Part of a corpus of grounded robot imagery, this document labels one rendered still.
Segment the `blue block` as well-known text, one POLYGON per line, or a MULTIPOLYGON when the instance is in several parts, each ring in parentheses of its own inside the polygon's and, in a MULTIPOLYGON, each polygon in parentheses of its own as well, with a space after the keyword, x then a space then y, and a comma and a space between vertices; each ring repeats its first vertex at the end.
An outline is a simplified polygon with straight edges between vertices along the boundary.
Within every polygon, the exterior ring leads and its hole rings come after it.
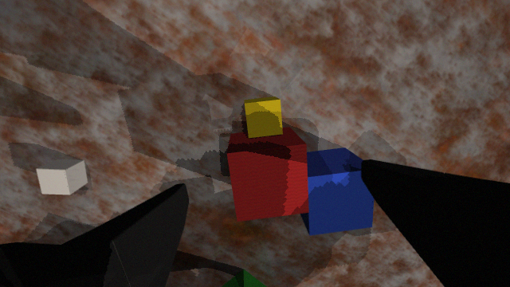
POLYGON ((361 162, 345 147, 307 152, 309 236, 372 227, 374 198, 361 179, 361 162))

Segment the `yellow block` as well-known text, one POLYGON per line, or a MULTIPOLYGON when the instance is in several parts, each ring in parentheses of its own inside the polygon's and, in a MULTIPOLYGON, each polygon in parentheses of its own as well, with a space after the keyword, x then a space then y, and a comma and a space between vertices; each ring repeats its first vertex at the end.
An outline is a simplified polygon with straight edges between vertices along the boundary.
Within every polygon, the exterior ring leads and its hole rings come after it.
POLYGON ((283 134, 281 99, 271 96, 244 102, 249 138, 283 134))

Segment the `beige cube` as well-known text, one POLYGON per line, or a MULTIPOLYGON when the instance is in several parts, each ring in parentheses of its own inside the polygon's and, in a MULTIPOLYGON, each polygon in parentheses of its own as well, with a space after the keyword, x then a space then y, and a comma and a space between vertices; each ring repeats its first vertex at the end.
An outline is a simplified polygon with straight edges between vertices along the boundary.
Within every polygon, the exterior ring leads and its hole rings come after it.
POLYGON ((37 175, 45 195, 70 195, 88 182, 84 160, 57 159, 38 167, 37 175))

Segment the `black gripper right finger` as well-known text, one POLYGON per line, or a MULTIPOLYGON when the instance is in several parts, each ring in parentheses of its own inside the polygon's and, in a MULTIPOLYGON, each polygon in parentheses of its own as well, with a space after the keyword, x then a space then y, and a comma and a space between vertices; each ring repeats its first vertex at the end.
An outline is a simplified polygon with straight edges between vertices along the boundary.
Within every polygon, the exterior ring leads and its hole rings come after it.
POLYGON ((373 159, 361 179, 445 287, 510 287, 510 183, 373 159))

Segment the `red block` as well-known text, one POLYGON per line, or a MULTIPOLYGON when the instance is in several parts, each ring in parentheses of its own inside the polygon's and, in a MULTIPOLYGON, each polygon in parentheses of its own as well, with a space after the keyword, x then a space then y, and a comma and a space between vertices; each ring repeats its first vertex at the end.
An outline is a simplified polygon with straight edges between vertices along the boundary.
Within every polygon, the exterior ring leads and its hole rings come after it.
POLYGON ((230 134, 227 158, 237 222, 309 213, 307 144, 282 135, 230 134))

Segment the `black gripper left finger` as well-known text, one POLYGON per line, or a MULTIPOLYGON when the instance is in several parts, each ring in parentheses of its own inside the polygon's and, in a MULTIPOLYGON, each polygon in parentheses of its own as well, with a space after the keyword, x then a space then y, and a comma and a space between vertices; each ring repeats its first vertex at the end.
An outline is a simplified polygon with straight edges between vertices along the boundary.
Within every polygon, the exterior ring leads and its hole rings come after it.
POLYGON ((0 245, 0 287, 165 287, 186 221, 184 183, 61 245, 0 245))

